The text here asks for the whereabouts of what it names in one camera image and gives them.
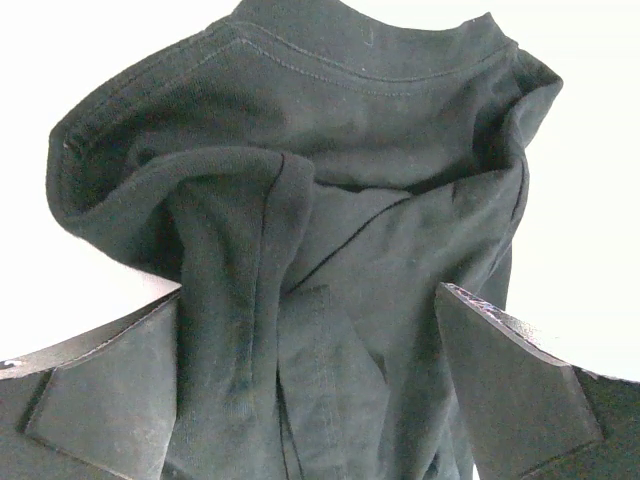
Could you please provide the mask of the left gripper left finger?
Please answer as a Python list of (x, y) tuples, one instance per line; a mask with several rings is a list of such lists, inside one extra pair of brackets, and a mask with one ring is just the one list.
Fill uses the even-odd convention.
[(1, 363), (4, 479), (159, 479), (176, 418), (178, 293)]

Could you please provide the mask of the black daisy print t-shirt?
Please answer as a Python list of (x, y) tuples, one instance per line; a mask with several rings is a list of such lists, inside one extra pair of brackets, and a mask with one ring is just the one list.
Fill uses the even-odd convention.
[(180, 286), (166, 479), (468, 479), (436, 289), (504, 304), (562, 79), (490, 15), (243, 1), (49, 136), (55, 220)]

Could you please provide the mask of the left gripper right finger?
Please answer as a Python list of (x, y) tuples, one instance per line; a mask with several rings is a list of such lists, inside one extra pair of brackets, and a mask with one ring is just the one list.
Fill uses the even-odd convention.
[(639, 385), (561, 360), (526, 323), (451, 283), (435, 309), (483, 479), (636, 479)]

